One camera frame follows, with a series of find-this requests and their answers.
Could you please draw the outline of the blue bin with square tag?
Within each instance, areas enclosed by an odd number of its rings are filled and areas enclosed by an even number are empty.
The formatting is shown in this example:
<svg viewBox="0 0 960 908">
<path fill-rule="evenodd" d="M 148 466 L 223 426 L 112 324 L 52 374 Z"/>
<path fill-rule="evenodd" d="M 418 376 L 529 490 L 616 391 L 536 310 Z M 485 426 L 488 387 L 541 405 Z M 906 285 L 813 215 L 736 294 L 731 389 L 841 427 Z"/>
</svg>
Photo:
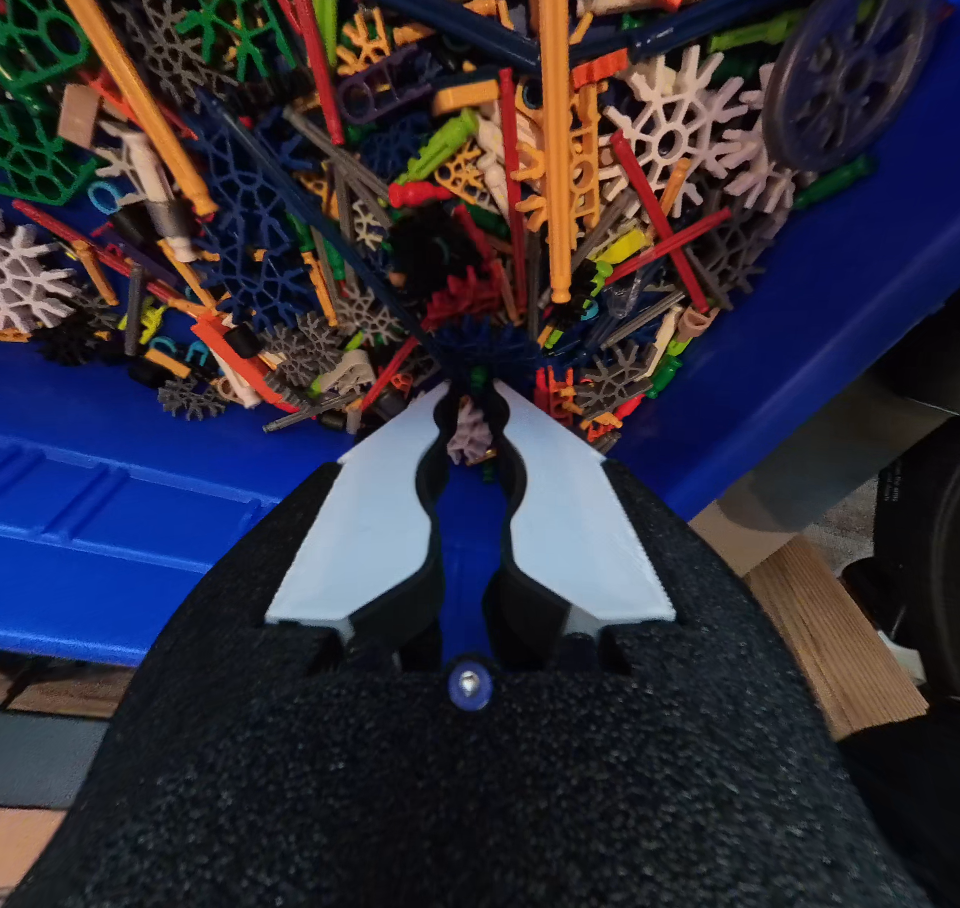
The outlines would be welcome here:
<svg viewBox="0 0 960 908">
<path fill-rule="evenodd" d="M 594 448 L 681 517 L 716 503 L 958 285 L 958 0 L 945 2 L 917 86 L 868 150 L 870 176 L 791 215 L 753 290 L 698 337 L 681 379 L 632 412 L 608 453 Z M 445 591 L 426 648 L 488 653 L 479 598 L 504 502 L 492 481 L 510 468 L 501 451 L 491 470 L 451 458 L 457 402 L 473 386 L 463 377 L 439 371 L 366 434 L 315 422 L 265 432 L 283 418 L 266 405 L 187 420 L 121 364 L 63 366 L 2 341 L 2 648 L 137 665 L 198 579 L 303 478 L 322 463 L 338 471 L 448 381 Z M 476 403 L 498 445 L 496 379 L 534 401 L 498 376 L 483 385 Z"/>
</svg>

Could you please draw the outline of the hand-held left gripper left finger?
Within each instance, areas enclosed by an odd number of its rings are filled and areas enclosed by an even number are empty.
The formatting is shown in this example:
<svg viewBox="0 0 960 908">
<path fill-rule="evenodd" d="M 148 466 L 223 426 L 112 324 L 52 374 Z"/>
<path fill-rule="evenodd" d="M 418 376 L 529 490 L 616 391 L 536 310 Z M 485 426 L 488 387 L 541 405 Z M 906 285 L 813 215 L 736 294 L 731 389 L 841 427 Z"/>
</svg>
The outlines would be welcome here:
<svg viewBox="0 0 960 908">
<path fill-rule="evenodd" d="M 438 620 L 446 583 L 437 504 L 449 439 L 444 381 L 338 460 L 266 623 L 332 629 L 343 644 L 404 646 Z"/>
</svg>

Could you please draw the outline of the grey table leg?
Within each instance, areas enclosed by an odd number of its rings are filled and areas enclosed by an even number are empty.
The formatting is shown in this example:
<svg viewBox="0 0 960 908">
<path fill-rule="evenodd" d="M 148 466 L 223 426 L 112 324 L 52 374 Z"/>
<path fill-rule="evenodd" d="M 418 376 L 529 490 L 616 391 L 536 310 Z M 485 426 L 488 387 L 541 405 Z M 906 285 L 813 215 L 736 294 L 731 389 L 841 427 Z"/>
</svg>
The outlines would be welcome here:
<svg viewBox="0 0 960 908">
<path fill-rule="evenodd" d="M 862 374 L 733 483 L 717 507 L 745 528 L 798 532 L 950 417 Z"/>
</svg>

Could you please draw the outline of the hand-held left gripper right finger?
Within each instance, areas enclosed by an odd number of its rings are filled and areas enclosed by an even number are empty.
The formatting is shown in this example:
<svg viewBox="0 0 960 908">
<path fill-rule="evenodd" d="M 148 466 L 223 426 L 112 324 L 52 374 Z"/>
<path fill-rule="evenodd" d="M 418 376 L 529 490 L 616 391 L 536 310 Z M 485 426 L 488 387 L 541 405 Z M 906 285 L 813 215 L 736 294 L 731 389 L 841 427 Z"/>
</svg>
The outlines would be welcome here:
<svg viewBox="0 0 960 908">
<path fill-rule="evenodd" d="M 606 457 L 500 379 L 510 468 L 502 611 L 517 635 L 600 635 L 675 608 L 605 470 Z"/>
</svg>

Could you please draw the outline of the pile of colourful construction pieces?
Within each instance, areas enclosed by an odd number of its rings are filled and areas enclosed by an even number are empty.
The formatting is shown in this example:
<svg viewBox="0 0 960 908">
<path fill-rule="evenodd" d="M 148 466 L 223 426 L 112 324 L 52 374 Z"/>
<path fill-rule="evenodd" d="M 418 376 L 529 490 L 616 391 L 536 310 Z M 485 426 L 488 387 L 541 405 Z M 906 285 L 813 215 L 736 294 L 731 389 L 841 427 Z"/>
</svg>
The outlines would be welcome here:
<svg viewBox="0 0 960 908">
<path fill-rule="evenodd" d="M 776 164 L 817 0 L 2 0 L 2 341 L 366 434 L 458 367 L 601 453 L 874 171 Z"/>
</svg>

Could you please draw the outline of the black office chair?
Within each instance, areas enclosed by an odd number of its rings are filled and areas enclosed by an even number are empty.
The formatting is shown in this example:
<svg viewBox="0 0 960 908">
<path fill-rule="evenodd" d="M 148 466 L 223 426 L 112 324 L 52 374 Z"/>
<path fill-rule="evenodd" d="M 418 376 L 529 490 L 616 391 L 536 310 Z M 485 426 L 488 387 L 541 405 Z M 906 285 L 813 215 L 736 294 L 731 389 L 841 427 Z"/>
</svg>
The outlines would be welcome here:
<svg viewBox="0 0 960 908">
<path fill-rule="evenodd" d="M 959 295 L 879 361 L 894 395 L 945 421 L 884 468 L 872 555 L 843 580 L 882 635 L 914 652 L 935 699 L 959 694 Z"/>
</svg>

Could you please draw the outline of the dark grey wheel hub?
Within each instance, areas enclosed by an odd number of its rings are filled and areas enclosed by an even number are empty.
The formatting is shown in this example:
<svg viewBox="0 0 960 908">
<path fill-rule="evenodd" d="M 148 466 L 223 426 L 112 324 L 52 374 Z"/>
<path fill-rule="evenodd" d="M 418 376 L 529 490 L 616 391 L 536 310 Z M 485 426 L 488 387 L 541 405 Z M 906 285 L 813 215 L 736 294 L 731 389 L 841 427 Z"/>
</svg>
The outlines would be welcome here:
<svg viewBox="0 0 960 908">
<path fill-rule="evenodd" d="M 917 85 L 940 8 L 941 0 L 817 0 L 765 88 L 769 158 L 822 173 L 869 147 Z"/>
</svg>

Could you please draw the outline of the light wooden beam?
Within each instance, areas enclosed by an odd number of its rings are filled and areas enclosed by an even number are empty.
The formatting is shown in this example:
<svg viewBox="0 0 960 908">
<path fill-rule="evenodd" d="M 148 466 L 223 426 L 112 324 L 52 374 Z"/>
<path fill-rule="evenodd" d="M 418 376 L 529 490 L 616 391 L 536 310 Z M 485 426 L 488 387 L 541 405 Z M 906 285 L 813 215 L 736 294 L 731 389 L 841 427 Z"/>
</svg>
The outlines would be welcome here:
<svg viewBox="0 0 960 908">
<path fill-rule="evenodd" d="M 835 741 L 927 713 L 890 648 L 801 534 L 753 530 L 712 503 L 691 528 L 744 577 L 786 643 Z"/>
</svg>

